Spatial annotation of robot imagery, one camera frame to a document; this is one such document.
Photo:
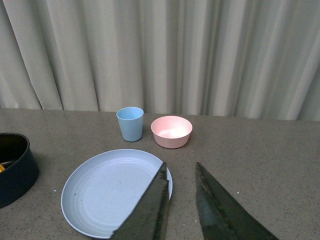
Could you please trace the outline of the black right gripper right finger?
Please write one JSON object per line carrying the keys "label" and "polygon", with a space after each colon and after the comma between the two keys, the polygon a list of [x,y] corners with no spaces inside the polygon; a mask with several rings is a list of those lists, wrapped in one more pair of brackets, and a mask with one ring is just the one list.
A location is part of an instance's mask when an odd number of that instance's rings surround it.
{"label": "black right gripper right finger", "polygon": [[196,206],[205,240],[276,240],[200,163],[196,163]]}

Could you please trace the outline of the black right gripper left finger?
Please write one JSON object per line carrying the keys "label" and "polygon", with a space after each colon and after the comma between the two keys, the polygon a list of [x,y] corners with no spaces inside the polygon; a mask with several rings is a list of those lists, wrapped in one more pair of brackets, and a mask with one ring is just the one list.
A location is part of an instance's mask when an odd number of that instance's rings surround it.
{"label": "black right gripper left finger", "polygon": [[164,240],[169,213],[167,165],[162,163],[128,218],[115,230],[112,240]]}

